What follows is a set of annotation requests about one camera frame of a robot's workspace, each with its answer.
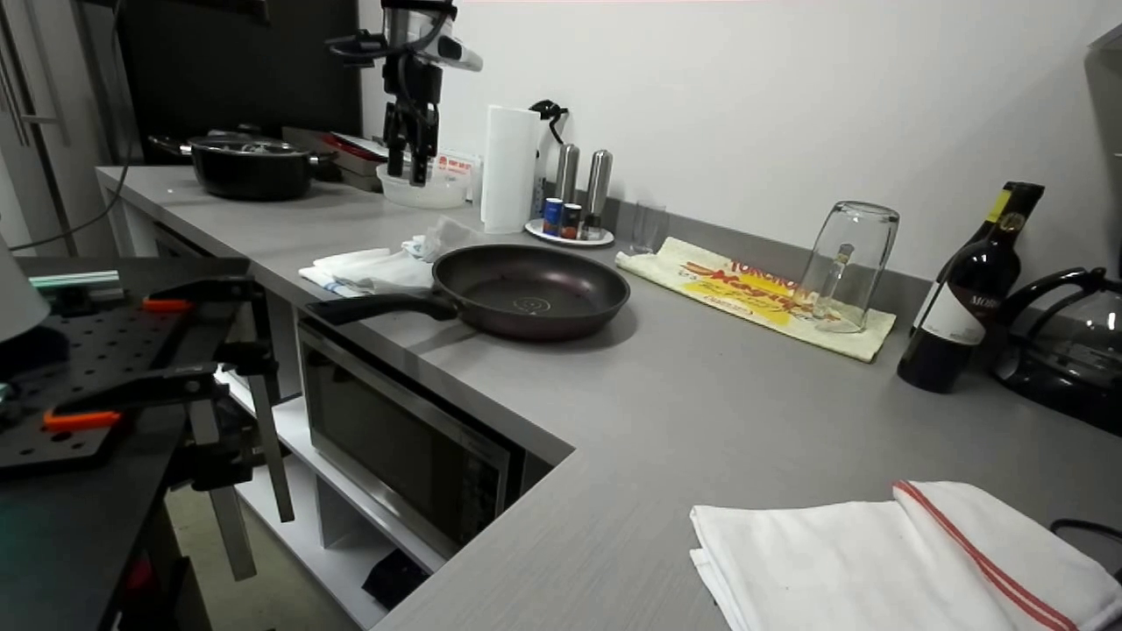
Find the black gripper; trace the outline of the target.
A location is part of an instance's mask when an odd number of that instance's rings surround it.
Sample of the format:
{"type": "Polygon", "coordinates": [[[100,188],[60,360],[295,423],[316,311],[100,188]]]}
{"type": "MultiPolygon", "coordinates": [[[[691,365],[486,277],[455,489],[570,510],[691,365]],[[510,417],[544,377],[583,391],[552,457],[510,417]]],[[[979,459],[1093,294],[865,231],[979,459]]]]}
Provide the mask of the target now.
{"type": "Polygon", "coordinates": [[[439,155],[439,99],[441,99],[441,70],[413,58],[394,55],[383,70],[390,110],[387,110],[387,148],[390,148],[390,176],[404,176],[404,148],[410,148],[410,187],[426,187],[431,179],[431,160],[439,155]]]}

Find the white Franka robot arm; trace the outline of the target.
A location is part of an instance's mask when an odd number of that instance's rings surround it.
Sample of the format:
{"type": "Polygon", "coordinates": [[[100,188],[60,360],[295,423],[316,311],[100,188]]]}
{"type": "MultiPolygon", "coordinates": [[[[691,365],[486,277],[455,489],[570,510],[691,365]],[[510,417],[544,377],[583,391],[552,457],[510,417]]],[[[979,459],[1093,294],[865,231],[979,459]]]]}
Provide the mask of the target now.
{"type": "Polygon", "coordinates": [[[359,66],[383,66],[390,93],[383,119],[387,173],[426,187],[439,155],[441,70],[480,70],[486,58],[449,34],[453,0],[379,0],[379,6],[379,30],[329,34],[328,49],[359,66]]]}

